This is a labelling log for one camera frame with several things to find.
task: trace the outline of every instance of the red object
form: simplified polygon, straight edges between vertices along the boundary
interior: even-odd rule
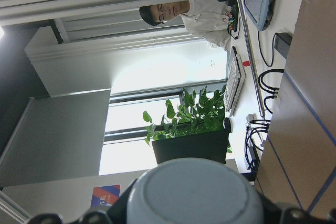
[[[244,62],[243,62],[243,66],[244,66],[244,67],[249,67],[249,66],[251,66],[250,61],[249,61],[249,60],[244,61]]]

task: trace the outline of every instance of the man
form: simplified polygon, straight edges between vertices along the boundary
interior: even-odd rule
[[[180,15],[189,33],[215,43],[226,51],[230,47],[227,32],[230,11],[225,2],[217,0],[188,0],[139,9],[142,19],[151,26],[166,23]]]

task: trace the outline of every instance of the black plant pot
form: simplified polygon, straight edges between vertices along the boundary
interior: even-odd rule
[[[157,164],[183,158],[198,157],[225,164],[229,131],[210,131],[152,142]]]

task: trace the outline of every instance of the computer monitor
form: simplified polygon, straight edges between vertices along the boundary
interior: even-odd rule
[[[273,16],[275,0],[243,0],[247,15],[259,31],[265,30]]]

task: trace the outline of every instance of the black hair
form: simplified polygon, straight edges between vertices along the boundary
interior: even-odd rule
[[[160,24],[161,22],[156,22],[153,18],[153,15],[151,13],[151,6],[141,6],[139,8],[139,12],[140,12],[140,16],[142,17],[142,19],[149,25],[151,26],[157,26],[158,24]]]

